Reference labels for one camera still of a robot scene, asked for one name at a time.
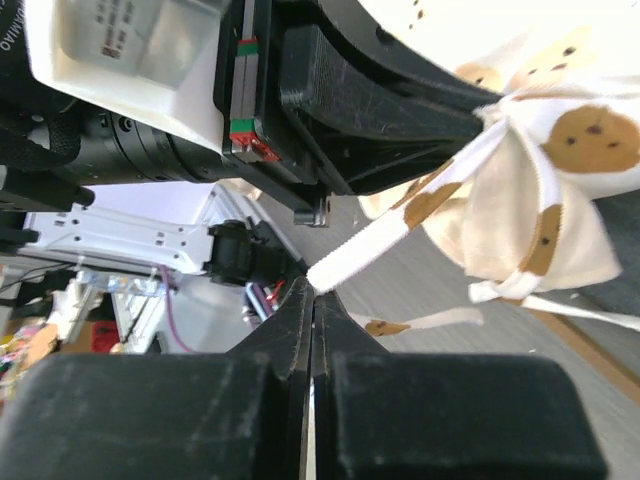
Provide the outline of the bear print white cushion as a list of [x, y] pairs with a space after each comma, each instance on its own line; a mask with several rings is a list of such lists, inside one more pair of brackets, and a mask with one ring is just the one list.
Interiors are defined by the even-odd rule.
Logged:
[[405, 46], [490, 97], [482, 131], [435, 172], [361, 199], [370, 223], [307, 274], [323, 294], [422, 227], [473, 278], [470, 301], [596, 319], [545, 298], [621, 271], [598, 198], [639, 186], [634, 1], [367, 1]]

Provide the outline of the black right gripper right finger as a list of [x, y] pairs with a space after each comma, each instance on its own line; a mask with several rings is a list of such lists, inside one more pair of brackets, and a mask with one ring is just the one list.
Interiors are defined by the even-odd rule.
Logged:
[[393, 353], [334, 294], [317, 298], [321, 479], [604, 479], [576, 387], [533, 355]]

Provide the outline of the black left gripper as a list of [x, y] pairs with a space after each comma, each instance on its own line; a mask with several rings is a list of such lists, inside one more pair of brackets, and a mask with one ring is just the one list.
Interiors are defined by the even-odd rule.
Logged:
[[235, 176], [325, 227], [331, 194], [369, 194], [435, 170], [479, 134], [500, 95], [395, 39], [357, 1], [317, 1], [290, 27], [276, 1], [233, 1], [221, 23], [214, 101]]

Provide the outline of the wooden pet bed frame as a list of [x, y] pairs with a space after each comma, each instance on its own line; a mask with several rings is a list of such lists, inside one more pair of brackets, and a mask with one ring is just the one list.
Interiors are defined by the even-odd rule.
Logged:
[[531, 307], [527, 310], [617, 390], [639, 403], [639, 377], [626, 364], [574, 325], [567, 316]]

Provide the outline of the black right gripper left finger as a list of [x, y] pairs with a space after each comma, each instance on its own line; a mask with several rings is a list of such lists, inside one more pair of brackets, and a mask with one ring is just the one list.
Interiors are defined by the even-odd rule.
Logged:
[[222, 354], [54, 354], [1, 418], [5, 479], [302, 479], [314, 292]]

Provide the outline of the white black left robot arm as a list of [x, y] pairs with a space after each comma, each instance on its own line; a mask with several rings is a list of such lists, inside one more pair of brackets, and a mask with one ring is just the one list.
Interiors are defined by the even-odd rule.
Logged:
[[357, 1], [5, 1], [1, 208], [237, 179], [322, 227], [331, 195], [435, 170], [497, 100]]

